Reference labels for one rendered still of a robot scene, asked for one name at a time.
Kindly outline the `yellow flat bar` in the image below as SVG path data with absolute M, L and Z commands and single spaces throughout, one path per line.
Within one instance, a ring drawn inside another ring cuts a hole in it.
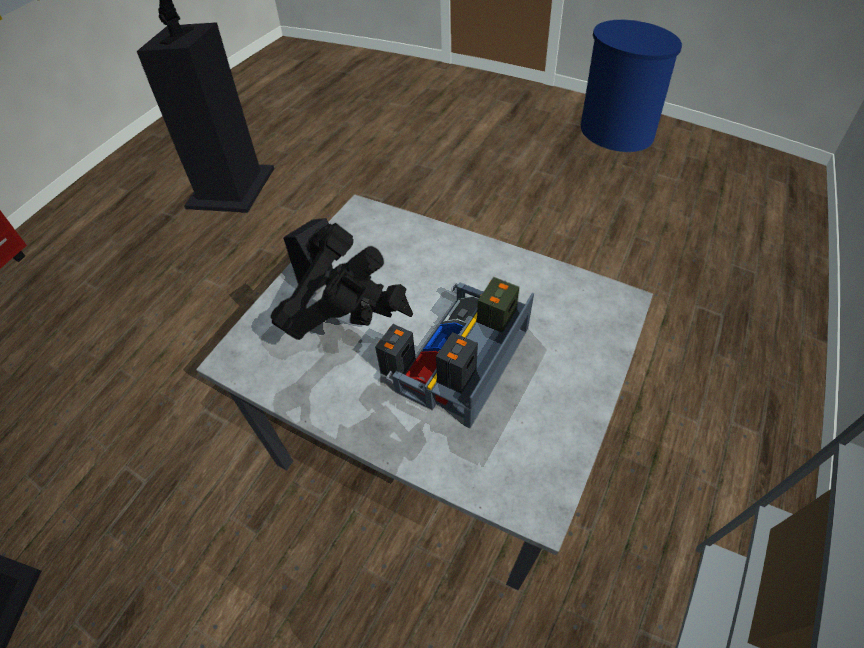
M 471 320 L 470 324 L 468 325 L 468 327 L 466 328 L 466 330 L 465 330 L 464 333 L 462 334 L 463 337 L 466 338 L 466 336 L 468 335 L 468 333 L 470 332 L 470 330 L 472 329 L 472 327 L 474 326 L 474 324 L 475 324 L 476 321 L 477 321 L 477 313 L 475 314 L 475 316 L 474 316 L 473 319 Z M 436 375 L 434 376 L 434 378 L 432 379 L 432 381 L 430 382 L 430 384 L 428 385 L 427 388 L 428 388 L 429 390 L 431 390 L 431 389 L 433 388 L 433 386 L 435 385 L 436 382 L 437 382 L 437 373 L 436 373 Z

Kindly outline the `olive green tool case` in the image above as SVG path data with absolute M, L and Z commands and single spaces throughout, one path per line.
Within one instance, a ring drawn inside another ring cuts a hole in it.
M 477 322 L 503 333 L 517 309 L 519 289 L 493 277 L 478 299 Z

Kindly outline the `blue open bin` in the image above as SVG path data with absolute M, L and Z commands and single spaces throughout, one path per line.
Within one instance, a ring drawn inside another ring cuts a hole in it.
M 439 352 L 439 350 L 442 348 L 444 343 L 447 341 L 447 339 L 451 335 L 451 333 L 453 332 L 453 333 L 456 333 L 459 335 L 463 328 L 464 328 L 464 326 L 460 325 L 458 323 L 440 324 L 439 328 L 436 330 L 436 332 L 434 333 L 432 338 L 429 340 L 429 342 L 427 343 L 425 348 L 423 348 L 423 352 L 426 352 L 426 351 Z

